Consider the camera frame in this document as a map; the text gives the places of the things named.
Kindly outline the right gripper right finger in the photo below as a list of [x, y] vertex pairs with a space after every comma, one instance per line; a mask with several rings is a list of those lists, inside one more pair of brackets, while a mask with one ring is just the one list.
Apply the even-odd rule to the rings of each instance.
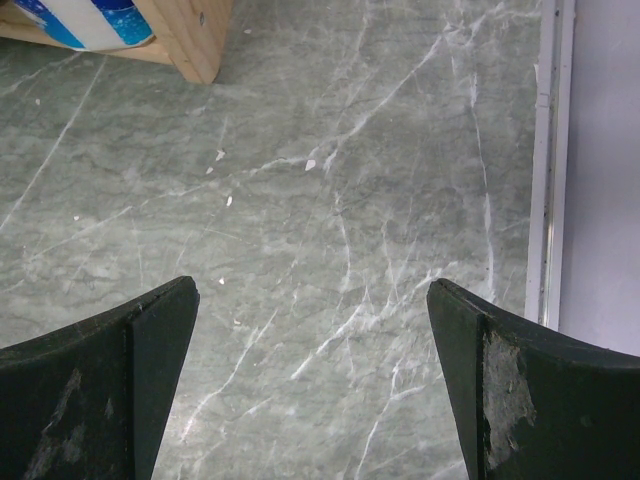
[[469, 478], [638, 478], [638, 357], [447, 279], [431, 283], [427, 305]]

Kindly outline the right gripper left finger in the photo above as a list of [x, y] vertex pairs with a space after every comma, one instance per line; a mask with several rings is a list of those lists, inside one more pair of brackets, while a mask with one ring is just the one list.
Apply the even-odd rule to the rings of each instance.
[[181, 276], [2, 349], [2, 478], [151, 478], [198, 306]]

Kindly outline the blue roll with stick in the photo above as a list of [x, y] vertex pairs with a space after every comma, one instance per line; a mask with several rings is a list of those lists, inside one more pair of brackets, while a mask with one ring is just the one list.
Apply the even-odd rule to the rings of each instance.
[[153, 31], [130, 0], [23, 0], [17, 8], [55, 41], [76, 51], [140, 46]]

